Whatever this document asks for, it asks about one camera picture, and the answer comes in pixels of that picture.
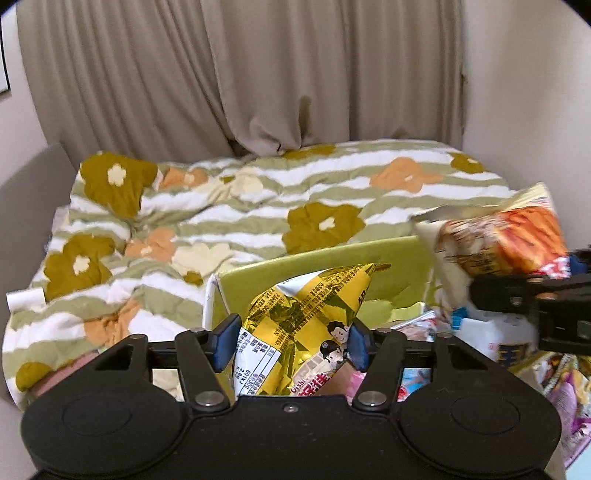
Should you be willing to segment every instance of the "cartoon character print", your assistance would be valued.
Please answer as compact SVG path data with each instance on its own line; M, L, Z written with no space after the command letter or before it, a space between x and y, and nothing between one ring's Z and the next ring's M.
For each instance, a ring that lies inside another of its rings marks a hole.
M327 360L331 369L338 370L345 363L345 355L340 349L339 344L334 340L325 340L320 345L322 358Z
M343 322L333 321L326 326L326 329L340 344L341 350L346 350L347 340L349 339L349 327L347 327Z

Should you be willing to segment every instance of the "picture frame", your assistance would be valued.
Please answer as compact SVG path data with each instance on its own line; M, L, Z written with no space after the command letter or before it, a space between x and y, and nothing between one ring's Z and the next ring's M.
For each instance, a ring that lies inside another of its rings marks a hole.
M2 22L0 21L0 95L10 90L6 57L4 55L4 40L2 38Z

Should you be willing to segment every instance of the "comforter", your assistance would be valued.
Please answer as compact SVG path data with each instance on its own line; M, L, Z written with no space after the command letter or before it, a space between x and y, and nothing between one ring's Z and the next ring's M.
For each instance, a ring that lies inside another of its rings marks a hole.
M432 141L317 145L254 160L154 164L99 153L81 165L68 218L2 347L15 402L130 333L200 326L213 272L340 244L411 235L408 216L512 194L468 155Z

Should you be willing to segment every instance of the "gray sofa arm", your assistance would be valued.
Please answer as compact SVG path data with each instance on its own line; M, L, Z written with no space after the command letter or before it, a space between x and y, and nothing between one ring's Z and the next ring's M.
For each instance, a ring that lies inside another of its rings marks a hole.
M57 207L66 205L76 170L60 144L32 158L0 185L0 341L9 318L6 292L27 288L45 256ZM10 399L0 366L0 399Z

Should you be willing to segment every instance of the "cream flower pattern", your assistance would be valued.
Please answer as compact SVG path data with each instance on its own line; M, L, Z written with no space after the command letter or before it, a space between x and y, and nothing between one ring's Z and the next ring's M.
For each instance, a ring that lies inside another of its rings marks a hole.
M109 184L115 185L116 187L121 187L123 185L126 176L127 171L118 163L107 170L107 181Z
M83 257L82 255L77 255L76 259L74 260L74 264L72 265L74 275L80 275L81 273L84 273L89 267L90 258Z
M178 247L171 263L181 275L197 272L205 278L232 255L228 244L217 244L210 248L206 244L197 243L189 247Z
M194 189L195 192L205 193L212 203L226 202L230 198L259 193L262 190L263 184L252 167L241 168L233 177L210 179Z
M335 217L328 217L326 220L322 220L318 224L318 230L324 232L325 230L329 230L335 227Z

